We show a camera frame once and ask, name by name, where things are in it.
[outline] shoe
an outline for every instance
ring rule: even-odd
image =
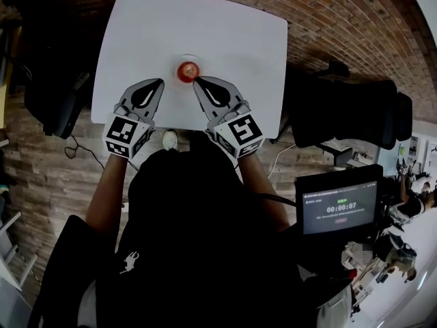
[[[173,130],[168,130],[163,136],[163,147],[165,150],[177,150],[178,149],[178,134]]]

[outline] black chair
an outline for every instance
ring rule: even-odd
[[[26,52],[16,59],[29,69],[25,106],[46,135],[66,139],[81,109],[91,103],[99,42],[59,8],[62,0],[3,0],[23,18]],[[23,79],[14,69],[14,79]]]
[[[341,74],[348,75],[343,68]],[[304,148],[331,139],[359,139],[387,150],[396,140],[405,141],[412,134],[412,101],[397,92],[391,80],[366,84],[329,81],[287,67],[284,107],[289,119],[279,138],[291,125],[294,140]]]

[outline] timer display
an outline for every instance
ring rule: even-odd
[[[373,222],[377,182],[304,193],[303,232],[317,234],[354,228]]]
[[[352,210],[356,207],[356,203],[343,204],[338,206],[329,206],[326,209],[326,212],[333,213],[335,211],[344,211],[344,210]]]

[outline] white table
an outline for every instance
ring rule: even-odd
[[[117,0],[100,50],[91,120],[105,123],[127,87],[162,78],[156,126],[205,130],[192,85],[174,77],[174,59],[184,54],[201,60],[203,75],[233,83],[263,134],[277,136],[287,22],[225,0]]]

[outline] cable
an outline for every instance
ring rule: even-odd
[[[135,165],[133,165],[130,161],[128,161],[128,163],[131,167],[133,167],[135,170],[137,170],[139,172],[139,169]]]
[[[71,137],[73,138],[74,142],[76,142],[76,147],[73,148],[73,147],[68,147],[68,146],[67,146],[67,147],[64,148],[64,153],[66,154],[66,156],[67,156],[69,159],[74,159],[74,158],[76,158],[76,151],[78,150],[78,148],[82,148],[83,150],[86,150],[86,151],[90,152],[90,153],[93,155],[94,159],[97,161],[97,163],[99,163],[100,166],[102,167],[102,169],[104,169],[103,164],[102,164],[102,163],[97,159],[96,155],[94,154],[94,152],[93,152],[92,150],[89,150],[88,148],[86,148],[86,147],[80,145],[80,144],[78,143],[78,141],[76,140],[76,137],[74,137],[73,135],[71,135]],[[67,153],[67,150],[71,150],[71,151],[73,151],[73,154],[72,154],[72,155],[69,155],[69,154]]]
[[[293,148],[295,145],[296,145],[295,143],[292,144],[290,147],[287,147],[287,148],[283,149],[282,151],[280,151],[280,152],[276,155],[276,159],[274,160],[274,163],[273,163],[272,169],[270,170],[270,173],[268,174],[267,178],[270,178],[270,177],[271,177],[271,175],[272,175],[272,173],[273,173],[273,170],[274,170],[274,167],[276,166],[276,163],[277,163],[277,161],[278,161],[278,157],[279,157],[279,155],[280,155],[282,152],[285,152],[286,150],[289,150],[290,148]]]
[[[281,197],[279,195],[269,194],[269,193],[256,193],[257,197],[264,198],[265,200],[274,200],[275,202],[280,202],[296,207],[296,203],[287,198]]]
[[[335,144],[335,146],[339,149],[342,150],[343,148],[340,148],[339,145],[337,145],[334,141],[325,141],[324,144]]]
[[[22,64],[21,62],[17,61],[16,59],[12,58],[11,56],[9,56],[6,51],[3,51],[3,56],[12,64],[14,64],[15,66],[18,66],[21,68],[21,70],[26,74],[27,78],[32,81],[32,73],[30,71],[30,69],[28,69],[28,67],[26,67],[24,64]]]

